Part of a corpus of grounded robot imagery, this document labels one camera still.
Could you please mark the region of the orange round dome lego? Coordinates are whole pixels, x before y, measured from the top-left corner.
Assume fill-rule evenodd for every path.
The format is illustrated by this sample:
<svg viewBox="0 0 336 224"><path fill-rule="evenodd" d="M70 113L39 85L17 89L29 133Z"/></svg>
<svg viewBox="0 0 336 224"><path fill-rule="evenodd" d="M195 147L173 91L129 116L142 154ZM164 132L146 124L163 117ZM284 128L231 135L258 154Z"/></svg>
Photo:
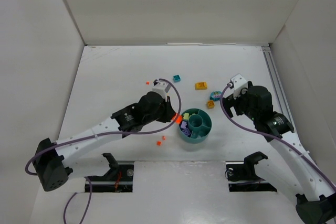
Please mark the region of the orange round dome lego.
<svg viewBox="0 0 336 224"><path fill-rule="evenodd" d="M180 124L183 121L182 116L180 114L175 114L172 120L176 124Z"/></svg>

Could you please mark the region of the lime green square lego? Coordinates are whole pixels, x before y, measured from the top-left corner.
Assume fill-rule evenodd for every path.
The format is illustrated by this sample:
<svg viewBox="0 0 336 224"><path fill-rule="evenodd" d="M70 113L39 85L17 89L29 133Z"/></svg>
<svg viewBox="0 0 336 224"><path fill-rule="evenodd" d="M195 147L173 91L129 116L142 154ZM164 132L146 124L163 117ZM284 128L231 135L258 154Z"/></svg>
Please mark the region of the lime green square lego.
<svg viewBox="0 0 336 224"><path fill-rule="evenodd" d="M189 114L189 113L184 113L184 114L182 115L182 117L183 117L183 120L184 120L184 121L188 121L189 118L190 118L190 114Z"/></svg>

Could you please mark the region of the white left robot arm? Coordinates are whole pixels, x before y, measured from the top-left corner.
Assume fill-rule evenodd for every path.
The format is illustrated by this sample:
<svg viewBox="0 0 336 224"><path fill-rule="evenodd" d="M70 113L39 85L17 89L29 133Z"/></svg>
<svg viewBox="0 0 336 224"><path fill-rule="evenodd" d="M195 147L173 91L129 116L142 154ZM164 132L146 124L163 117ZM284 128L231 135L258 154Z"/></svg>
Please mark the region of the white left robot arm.
<svg viewBox="0 0 336 224"><path fill-rule="evenodd" d="M172 125L176 113L166 91L152 90L137 103L114 112L98 125L65 140L39 142L32 161L44 191L53 191L74 176L75 162L90 151L129 135L144 135L152 122Z"/></svg>

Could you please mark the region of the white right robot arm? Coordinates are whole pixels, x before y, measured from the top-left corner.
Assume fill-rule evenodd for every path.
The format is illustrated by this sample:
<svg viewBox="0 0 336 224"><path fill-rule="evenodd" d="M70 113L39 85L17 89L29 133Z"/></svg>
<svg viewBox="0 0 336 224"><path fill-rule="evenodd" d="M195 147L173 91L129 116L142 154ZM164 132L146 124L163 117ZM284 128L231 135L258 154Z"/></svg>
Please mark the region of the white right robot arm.
<svg viewBox="0 0 336 224"><path fill-rule="evenodd" d="M263 179L290 200L304 223L327 223L335 218L335 184L313 162L300 141L288 142L282 136L294 132L291 122L274 111L272 95L267 88L255 86L241 75L231 78L224 88L232 89L228 97L221 96L220 106L231 121L233 115L244 115L254 124L247 132L261 135L283 158L292 174L282 171L270 158L255 152L240 164L228 165L226 176L231 182Z"/></svg>

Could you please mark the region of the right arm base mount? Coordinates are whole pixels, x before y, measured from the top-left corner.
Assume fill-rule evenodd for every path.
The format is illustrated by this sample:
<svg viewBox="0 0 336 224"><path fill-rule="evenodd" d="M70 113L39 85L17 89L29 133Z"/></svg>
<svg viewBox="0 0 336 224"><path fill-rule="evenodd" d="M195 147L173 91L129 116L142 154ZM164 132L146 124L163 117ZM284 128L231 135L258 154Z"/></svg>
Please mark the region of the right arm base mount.
<svg viewBox="0 0 336 224"><path fill-rule="evenodd" d="M255 152L243 161L227 161L225 177L231 193L277 192L277 189L255 173L255 165L268 157L262 152Z"/></svg>

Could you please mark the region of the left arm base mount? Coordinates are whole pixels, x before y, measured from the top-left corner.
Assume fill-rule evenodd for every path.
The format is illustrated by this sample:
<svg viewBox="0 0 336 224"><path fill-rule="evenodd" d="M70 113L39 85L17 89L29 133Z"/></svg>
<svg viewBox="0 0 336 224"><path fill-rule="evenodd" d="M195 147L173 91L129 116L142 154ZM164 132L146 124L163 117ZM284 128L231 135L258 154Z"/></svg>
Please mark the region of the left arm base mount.
<svg viewBox="0 0 336 224"><path fill-rule="evenodd" d="M108 163L102 175L89 176L93 193L132 193L134 162L118 162L111 153L103 153L100 161Z"/></svg>

